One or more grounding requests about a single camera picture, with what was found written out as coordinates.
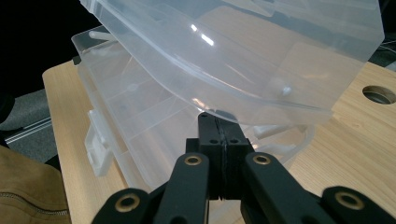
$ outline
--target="brown jacket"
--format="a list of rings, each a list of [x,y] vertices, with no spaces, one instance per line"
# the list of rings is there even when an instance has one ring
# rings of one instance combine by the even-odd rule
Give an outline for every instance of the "brown jacket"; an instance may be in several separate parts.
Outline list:
[[[61,173],[0,146],[0,223],[69,224]]]

